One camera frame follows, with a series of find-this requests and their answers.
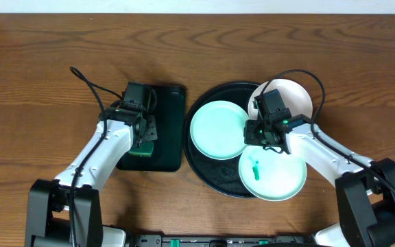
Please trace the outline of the mint green plate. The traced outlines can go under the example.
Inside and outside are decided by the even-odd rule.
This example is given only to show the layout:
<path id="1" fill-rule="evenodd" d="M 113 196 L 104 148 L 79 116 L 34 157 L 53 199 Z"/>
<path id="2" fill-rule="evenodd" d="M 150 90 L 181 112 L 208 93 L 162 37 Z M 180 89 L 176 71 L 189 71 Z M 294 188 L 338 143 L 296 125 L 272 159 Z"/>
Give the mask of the mint green plate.
<path id="1" fill-rule="evenodd" d="M 307 165 L 290 154 L 249 146 L 239 159 L 239 177 L 257 198 L 278 202 L 294 197 L 307 179 Z"/>
<path id="2" fill-rule="evenodd" d="M 243 137 L 247 120 L 246 111 L 235 103 L 224 100 L 209 102 L 200 107 L 191 119 L 191 140 L 209 158 L 234 158 L 247 147 Z"/>

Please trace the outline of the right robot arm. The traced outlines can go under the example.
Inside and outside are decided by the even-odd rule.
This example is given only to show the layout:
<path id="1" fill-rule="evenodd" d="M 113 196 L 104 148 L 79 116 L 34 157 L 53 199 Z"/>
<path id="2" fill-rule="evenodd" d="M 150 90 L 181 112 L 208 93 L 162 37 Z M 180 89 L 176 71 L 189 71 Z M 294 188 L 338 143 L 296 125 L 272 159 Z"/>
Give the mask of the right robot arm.
<path id="1" fill-rule="evenodd" d="M 312 166 L 336 190 L 339 222 L 314 236 L 321 246 L 395 244 L 395 162 L 358 155 L 304 115 L 274 123 L 248 120 L 239 175 L 250 193 L 282 201 L 304 186 Z"/>

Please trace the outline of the mint green plate front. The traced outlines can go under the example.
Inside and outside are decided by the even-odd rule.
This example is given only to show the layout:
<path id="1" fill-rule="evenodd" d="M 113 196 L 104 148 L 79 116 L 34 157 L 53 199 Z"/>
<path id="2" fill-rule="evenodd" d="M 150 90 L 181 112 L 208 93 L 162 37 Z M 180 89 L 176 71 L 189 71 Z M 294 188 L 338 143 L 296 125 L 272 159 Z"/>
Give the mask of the mint green plate front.
<path id="1" fill-rule="evenodd" d="M 249 146 L 239 159 L 239 177 L 257 198 L 278 202 L 294 197 L 307 179 L 307 165 L 290 154 Z"/>

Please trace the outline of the green sponge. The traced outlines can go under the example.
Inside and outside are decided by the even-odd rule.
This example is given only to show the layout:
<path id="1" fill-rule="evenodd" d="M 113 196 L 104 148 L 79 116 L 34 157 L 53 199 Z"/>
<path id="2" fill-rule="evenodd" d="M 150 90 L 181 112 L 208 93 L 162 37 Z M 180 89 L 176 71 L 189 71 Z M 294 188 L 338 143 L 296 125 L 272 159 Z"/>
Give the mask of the green sponge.
<path id="1" fill-rule="evenodd" d="M 131 148 L 128 151 L 128 154 L 132 156 L 150 157 L 153 151 L 154 151 L 154 144 L 152 142 L 145 142 L 145 143 L 141 143 L 136 148 Z"/>

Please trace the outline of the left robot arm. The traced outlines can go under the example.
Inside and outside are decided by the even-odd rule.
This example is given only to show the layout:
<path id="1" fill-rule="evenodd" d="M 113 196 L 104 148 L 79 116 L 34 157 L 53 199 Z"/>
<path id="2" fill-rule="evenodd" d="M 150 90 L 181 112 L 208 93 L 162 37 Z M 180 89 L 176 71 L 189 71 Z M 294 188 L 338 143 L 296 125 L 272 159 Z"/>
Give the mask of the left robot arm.
<path id="1" fill-rule="evenodd" d="M 125 246 L 126 232 L 103 224 L 99 195 L 120 159 L 156 138 L 153 115 L 110 107 L 77 158 L 30 188 L 25 245 Z"/>

